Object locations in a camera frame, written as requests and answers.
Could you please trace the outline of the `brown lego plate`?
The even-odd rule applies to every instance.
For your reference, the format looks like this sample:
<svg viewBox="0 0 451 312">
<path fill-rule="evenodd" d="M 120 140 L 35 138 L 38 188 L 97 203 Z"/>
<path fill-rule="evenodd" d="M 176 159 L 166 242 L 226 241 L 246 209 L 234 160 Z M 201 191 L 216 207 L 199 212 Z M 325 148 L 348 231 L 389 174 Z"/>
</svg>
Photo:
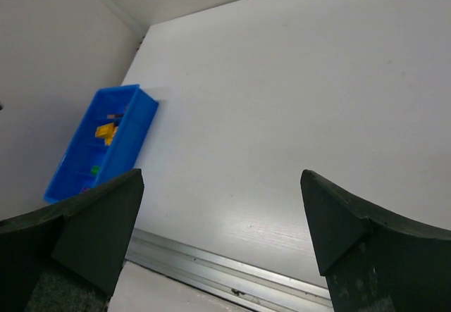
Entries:
<svg viewBox="0 0 451 312">
<path fill-rule="evenodd" d="M 108 115 L 106 116 L 106 118 L 108 118 L 108 119 L 112 119 L 112 120 L 115 120 L 115 119 L 120 119 L 120 118 L 123 118 L 123 116 L 124 116 L 124 114 L 123 114 L 123 113 L 117 113 L 117 114 L 108 114 Z"/>
</svg>

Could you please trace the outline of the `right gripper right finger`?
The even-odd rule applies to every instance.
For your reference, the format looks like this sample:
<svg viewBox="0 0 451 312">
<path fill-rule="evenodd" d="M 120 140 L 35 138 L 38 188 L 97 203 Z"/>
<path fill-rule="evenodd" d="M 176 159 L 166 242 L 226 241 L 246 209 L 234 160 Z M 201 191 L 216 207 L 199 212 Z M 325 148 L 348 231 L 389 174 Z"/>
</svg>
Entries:
<svg viewBox="0 0 451 312">
<path fill-rule="evenodd" d="M 300 178 L 316 262 L 335 311 L 449 311 L 450 231 Z"/>
</svg>

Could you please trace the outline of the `yellow oval lego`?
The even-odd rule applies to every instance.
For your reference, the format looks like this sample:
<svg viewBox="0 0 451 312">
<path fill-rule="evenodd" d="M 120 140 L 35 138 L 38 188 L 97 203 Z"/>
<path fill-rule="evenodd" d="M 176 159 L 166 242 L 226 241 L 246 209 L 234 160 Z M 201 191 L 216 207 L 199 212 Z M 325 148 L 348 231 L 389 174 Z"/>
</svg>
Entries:
<svg viewBox="0 0 451 312">
<path fill-rule="evenodd" d="M 111 145 L 111 143 L 112 143 L 112 141 L 113 141 L 113 138 L 114 138 L 115 134 L 116 134 L 116 133 L 113 132 L 110 136 L 108 136 L 107 138 L 104 139 L 104 144 L 105 144 L 106 146 L 110 146 L 110 145 Z"/>
</svg>

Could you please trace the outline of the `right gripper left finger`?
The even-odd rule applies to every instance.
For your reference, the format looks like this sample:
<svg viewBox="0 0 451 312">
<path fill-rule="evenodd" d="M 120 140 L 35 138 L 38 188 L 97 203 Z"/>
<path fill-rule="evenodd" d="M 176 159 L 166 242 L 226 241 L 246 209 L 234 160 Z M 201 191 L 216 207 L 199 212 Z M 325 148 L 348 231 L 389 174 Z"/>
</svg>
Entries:
<svg viewBox="0 0 451 312">
<path fill-rule="evenodd" d="M 144 181 L 132 169 L 79 195 L 1 221 L 2 311 L 107 311 Z"/>
</svg>

